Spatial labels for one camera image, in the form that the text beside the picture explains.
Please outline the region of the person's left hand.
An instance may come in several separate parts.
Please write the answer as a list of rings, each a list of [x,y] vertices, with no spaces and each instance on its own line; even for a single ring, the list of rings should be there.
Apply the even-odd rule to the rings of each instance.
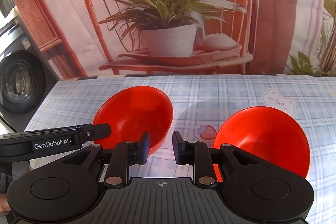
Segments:
[[[9,185],[30,170],[30,161],[12,162],[1,164],[1,216],[10,211],[7,201],[7,190]]]

